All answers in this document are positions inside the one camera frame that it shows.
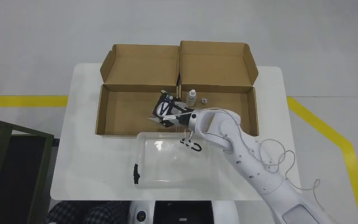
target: yellow tape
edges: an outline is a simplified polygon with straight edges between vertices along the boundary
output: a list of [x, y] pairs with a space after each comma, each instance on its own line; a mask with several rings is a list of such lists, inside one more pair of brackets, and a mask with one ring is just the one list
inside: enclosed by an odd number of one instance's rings
[[313, 128], [319, 131], [326, 138], [331, 140], [336, 146], [341, 148], [343, 153], [343, 158], [346, 163], [346, 168], [348, 171], [349, 178], [351, 180], [351, 185], [353, 193], [356, 199], [356, 204], [358, 205], [358, 162], [357, 157], [354, 152], [353, 144], [348, 141], [345, 137], [341, 136], [333, 128], [331, 128], [324, 121], [320, 120], [312, 112], [307, 110], [299, 102], [294, 100], [292, 97], [287, 97], [287, 102], [289, 108], [295, 112], [299, 117], [305, 120]]
[[68, 96], [0, 96], [0, 107], [65, 107]]

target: dark green cart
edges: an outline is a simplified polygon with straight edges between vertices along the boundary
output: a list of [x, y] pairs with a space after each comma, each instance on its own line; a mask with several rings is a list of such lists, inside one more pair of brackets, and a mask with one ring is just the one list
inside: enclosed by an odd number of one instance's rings
[[0, 223], [41, 222], [53, 140], [52, 134], [0, 122]]

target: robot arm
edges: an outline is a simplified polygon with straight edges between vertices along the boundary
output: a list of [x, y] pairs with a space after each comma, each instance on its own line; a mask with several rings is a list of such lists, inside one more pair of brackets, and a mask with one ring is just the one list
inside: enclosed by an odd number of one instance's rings
[[270, 207], [276, 224], [331, 223], [321, 208], [311, 204], [276, 172], [277, 166], [268, 165], [272, 163], [270, 155], [262, 146], [259, 151], [259, 143], [239, 125], [239, 115], [219, 109], [194, 111], [188, 127], [209, 144], [224, 150], [230, 164]]

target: open cardboard box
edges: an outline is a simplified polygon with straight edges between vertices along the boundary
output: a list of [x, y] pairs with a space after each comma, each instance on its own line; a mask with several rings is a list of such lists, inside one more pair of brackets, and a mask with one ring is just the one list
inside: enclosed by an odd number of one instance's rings
[[224, 108], [241, 116], [244, 132], [258, 135], [255, 88], [258, 76], [250, 48], [245, 43], [182, 41], [180, 43], [180, 93], [197, 92], [197, 108]]
[[165, 90], [176, 96], [179, 47], [116, 44], [101, 67], [96, 134], [175, 132], [148, 119]]
[[[101, 67], [104, 84], [96, 134], [137, 135], [175, 132], [148, 119], [166, 90], [185, 101], [197, 91], [197, 108], [220, 107], [241, 116], [242, 129], [258, 135], [255, 88], [258, 71], [244, 43], [182, 41], [179, 46], [112, 47]], [[209, 102], [204, 105], [201, 98]]]

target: transparent plastic bin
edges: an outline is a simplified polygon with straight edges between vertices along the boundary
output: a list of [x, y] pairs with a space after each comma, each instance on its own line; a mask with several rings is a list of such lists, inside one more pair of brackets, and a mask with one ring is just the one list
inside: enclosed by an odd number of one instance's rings
[[207, 188], [218, 173], [213, 154], [203, 139], [193, 138], [202, 150], [180, 143], [183, 133], [141, 132], [137, 135], [137, 188]]

